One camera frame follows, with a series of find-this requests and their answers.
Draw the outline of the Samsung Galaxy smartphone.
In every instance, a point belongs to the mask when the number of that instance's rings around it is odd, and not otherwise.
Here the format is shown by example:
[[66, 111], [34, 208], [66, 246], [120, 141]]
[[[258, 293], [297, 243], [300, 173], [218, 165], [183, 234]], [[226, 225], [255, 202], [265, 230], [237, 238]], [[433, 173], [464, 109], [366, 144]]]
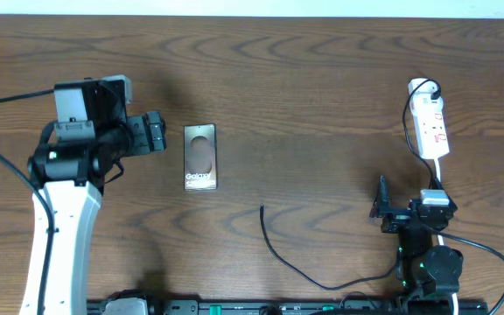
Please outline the Samsung Galaxy smartphone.
[[216, 126], [184, 127], [184, 187], [186, 191], [214, 190], [217, 179]]

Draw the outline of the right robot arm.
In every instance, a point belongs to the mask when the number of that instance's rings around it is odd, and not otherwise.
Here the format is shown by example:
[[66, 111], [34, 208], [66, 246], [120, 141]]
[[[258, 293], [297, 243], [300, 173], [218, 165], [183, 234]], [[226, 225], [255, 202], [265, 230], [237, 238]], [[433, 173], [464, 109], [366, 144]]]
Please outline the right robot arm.
[[458, 210], [438, 180], [406, 207], [391, 205], [384, 177], [380, 177], [370, 217], [381, 219], [381, 231], [398, 235], [397, 276], [405, 292], [396, 299], [407, 314], [458, 314], [459, 278], [464, 257], [433, 237], [448, 227]]

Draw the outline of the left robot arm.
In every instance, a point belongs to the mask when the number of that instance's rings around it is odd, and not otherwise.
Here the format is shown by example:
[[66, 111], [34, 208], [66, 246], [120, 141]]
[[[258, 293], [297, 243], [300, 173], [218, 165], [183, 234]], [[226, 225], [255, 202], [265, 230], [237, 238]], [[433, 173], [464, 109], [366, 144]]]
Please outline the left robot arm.
[[124, 75], [58, 83], [57, 118], [28, 159], [34, 233], [20, 313], [84, 314], [91, 238], [107, 174], [122, 158], [166, 148], [158, 112], [129, 116]]

